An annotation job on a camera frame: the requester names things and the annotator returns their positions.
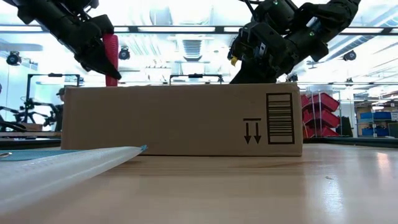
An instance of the robotic arm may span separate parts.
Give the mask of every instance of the robotic arm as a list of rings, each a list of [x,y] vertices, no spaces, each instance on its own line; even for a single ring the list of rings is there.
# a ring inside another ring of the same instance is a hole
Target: robotic arm
[[[114,27],[107,15],[90,17],[85,9],[97,8],[99,0],[3,0],[18,8],[18,17],[40,25],[75,54],[86,70],[120,79],[119,72],[108,60],[101,38],[113,34]]]
[[[351,24],[360,1],[331,0],[298,8],[291,0],[244,0],[253,17],[230,48],[228,58],[242,61],[231,83],[275,83],[308,56],[319,61],[329,53],[327,43]],[[258,7],[254,10],[251,4]]]

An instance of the wooden table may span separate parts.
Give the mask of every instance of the wooden table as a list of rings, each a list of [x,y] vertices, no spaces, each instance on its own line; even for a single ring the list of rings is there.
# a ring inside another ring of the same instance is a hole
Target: wooden table
[[[0,223],[398,223],[398,151],[137,157]]]

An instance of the ceiling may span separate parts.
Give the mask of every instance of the ceiling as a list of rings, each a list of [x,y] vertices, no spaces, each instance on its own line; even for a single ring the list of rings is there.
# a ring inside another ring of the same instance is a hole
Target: ceiling
[[[306,1],[295,0],[301,6]],[[312,3],[325,3],[312,0]],[[23,24],[17,10],[0,1],[0,24]],[[242,26],[251,15],[244,3],[237,0],[112,0],[100,1],[90,15],[107,14],[116,26]],[[351,26],[398,27],[398,0],[362,0]],[[226,56],[234,35],[169,35],[118,34],[120,46],[128,46],[129,60],[119,61],[125,82],[162,82],[170,74],[222,74],[228,81],[239,70]],[[86,74],[73,55],[50,34],[0,34],[0,43],[39,44],[43,50],[21,52],[25,58],[39,63],[41,72],[80,73],[85,80],[103,81],[103,77]],[[308,58],[295,67],[300,82],[398,82],[398,37],[343,36],[329,43],[330,53],[320,63]],[[350,50],[356,60],[345,62],[341,56]],[[197,63],[184,63],[185,58],[201,55]]]

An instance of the arrow symbol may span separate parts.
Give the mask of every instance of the arrow symbol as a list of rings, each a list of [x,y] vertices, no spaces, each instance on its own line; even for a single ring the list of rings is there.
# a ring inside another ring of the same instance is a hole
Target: arrow symbol
[[[249,144],[251,136],[249,135],[249,123],[246,123],[246,135],[245,135],[245,140],[247,142],[247,144]]]
[[[256,139],[257,144],[259,144],[261,135],[259,135],[259,123],[256,123],[256,135],[254,137]]]

